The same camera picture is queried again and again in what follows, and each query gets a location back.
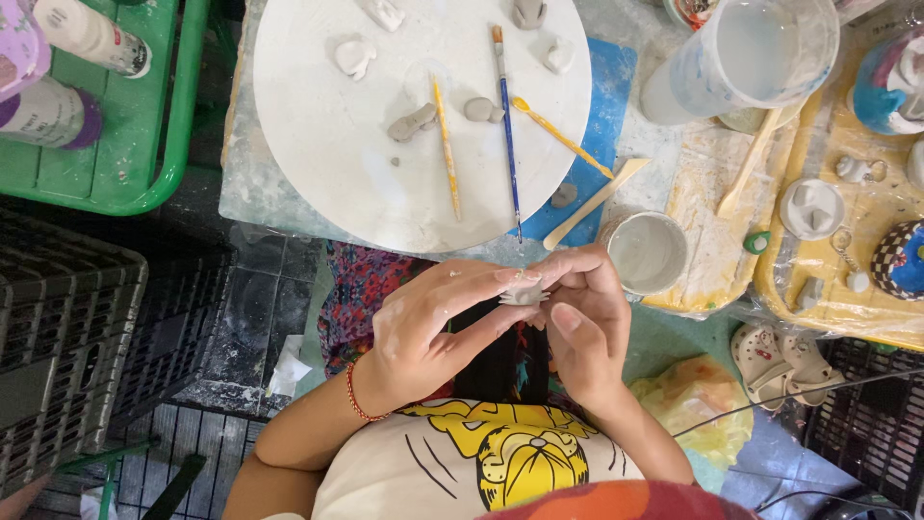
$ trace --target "wooden clay spatula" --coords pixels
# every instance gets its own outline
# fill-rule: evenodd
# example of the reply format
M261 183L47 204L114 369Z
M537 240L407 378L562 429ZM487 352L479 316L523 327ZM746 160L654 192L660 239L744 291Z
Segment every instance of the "wooden clay spatula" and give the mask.
M613 196L616 193L616 190L620 186L626 183L629 178L636 174L640 169L645 165L651 162L651 159L629 159L623 165L623 169L619 171L619 175L615 179L611 180L606 186L597 192L596 195L590 197L590 200L586 204L582 205L577 212L572 215L564 224L555 228L549 236L545 237L545 240L542 241L542 245L545 246L545 249L549 251L555 249L555 246L558 245L558 242L562 241L568 232L573 229L578 222L584 219L587 215L597 209L597 206L606 202L606 199Z
M760 130L754 136L751 147L748 148L745 162L741 164L741 169L738 170L738 176L735 178L735 183L732 184L732 189L725 194L725 197L719 203L719 209L715 212L718 218L727 219L735 214L735 210L738 208L738 199L741 198L741 192L745 190L745 185L748 184L750 172L754 170L754 166L763 156L763 149L767 146L770 136L776 131L776 122L780 119L780 114L782 113L782 108L773 108L767 112L767 117L763 119Z

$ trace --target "wire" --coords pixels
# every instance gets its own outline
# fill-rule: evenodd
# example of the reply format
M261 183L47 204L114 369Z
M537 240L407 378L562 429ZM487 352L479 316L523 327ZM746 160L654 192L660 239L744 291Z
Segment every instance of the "wire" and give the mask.
M754 513L757 513L757 514L763 513L764 511L770 509L777 503L787 500L787 499L791 499L792 497L795 497L796 495L824 495L828 498L836 499L839 501L845 501L847 503L852 503L854 505L859 505L862 507L868 507L870 509L882 509L884 511L891 511L892 513L898 513L904 516L908 520L914 520L914 518L911 517L911 514L909 514L907 511L899 507L892 507L889 505L879 505L876 503L870 503L870 502L865 502L865 501L852 501L850 499L839 497L837 495L827 493L825 491L794 491L792 493L789 493L788 495L783 495L782 497L776 499L775 501L772 501L770 503L765 503L765 504L758 506L757 508L754 509Z
M915 370L906 370L906 371L904 371L904 372L893 372L893 373L891 373L891 374L880 374L880 375L878 375L878 376L873 376L872 378L865 378L865 379L860 379L860 380L857 380L857 381L847 381L847 382L845 382L845 383L837 383L836 385L830 385L830 386L823 387L823 388L819 388L819 389L815 389L815 390L806 390L806 391L801 391L801 392L798 392L798 393L786 394L786 395L781 396L781 397L774 397L773 399L768 399L767 401L754 402L754 403L752 403L752 404L749 404L748 406L742 406L741 408L737 408L737 409L735 409L735 410L732 410L731 412L725 412L724 414L718 414L717 416L713 417L712 419L709 419L708 421L703 421L703 422L701 422L701 423L695 425L694 427L689 427L689 428L685 429L684 431L681 431L680 433L674 435L674 438L676 439L676 438L680 437L681 435L686 435L687 433L689 433L689 432L695 430L695 429L698 428L698 427L704 427L704 426L706 426L706 425L708 425L708 424L710 424L710 423L713 423L713 422L715 422L715 421L718 421L719 419L721 419L721 418L723 418L723 417L727 417L727 416L729 416L729 415L734 415L734 414L737 414L738 412L744 412L745 410L750 410L751 408L756 408L756 407L761 406L761 405L763 405L763 404L766 404L766 403L768 403L768 402L776 402L776 401L780 401L781 399L783 399L783 400L785 400L785 399L791 399L791 398L793 398L793 397L797 397L797 396L800 396L800 395L806 395L806 394L809 394L809 393L815 393L815 392L819 392L819 391L844 389L844 388L847 388L847 387L853 387L853 386L856 386L856 385L862 385L863 383L871 383L871 382L873 382L873 381L879 381L879 380L881 380L881 379L901 378L901 377L904 377L904 376L914 376L915 374L920 374L920 373L924 373L924 368L917 368L917 369L915 369Z

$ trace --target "white t-shirt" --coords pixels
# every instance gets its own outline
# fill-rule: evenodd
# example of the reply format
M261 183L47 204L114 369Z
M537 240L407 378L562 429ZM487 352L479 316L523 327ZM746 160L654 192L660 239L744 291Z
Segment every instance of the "white t-shirt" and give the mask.
M441 399L354 434L327 471L312 518L470 520L555 489L624 478L642 475L567 412Z

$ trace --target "paint bottle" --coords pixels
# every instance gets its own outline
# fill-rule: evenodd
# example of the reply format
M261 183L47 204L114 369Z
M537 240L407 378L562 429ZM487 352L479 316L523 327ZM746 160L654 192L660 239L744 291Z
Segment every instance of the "paint bottle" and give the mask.
M37 0L32 11L48 43L136 79L151 69L151 48L79 0Z
M63 150L100 138L103 117L93 96L45 76L0 103L0 137Z

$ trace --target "red string bracelet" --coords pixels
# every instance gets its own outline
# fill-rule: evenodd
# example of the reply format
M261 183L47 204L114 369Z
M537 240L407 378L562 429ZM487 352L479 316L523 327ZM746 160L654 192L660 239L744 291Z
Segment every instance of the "red string bracelet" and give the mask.
M356 366L356 364L350 363L346 367L346 395L349 396L349 403L353 405L353 410L356 412L356 415L359 415L359 417L364 421L369 421L369 422L374 423L375 421L381 421L382 419L385 419L388 415L391 415L392 413L389 412L385 415L379 415L378 417L371 417L369 415L366 415L365 412L363 412L362 410L360 410L359 405L356 404L356 396L353 395L353 367L354 366Z

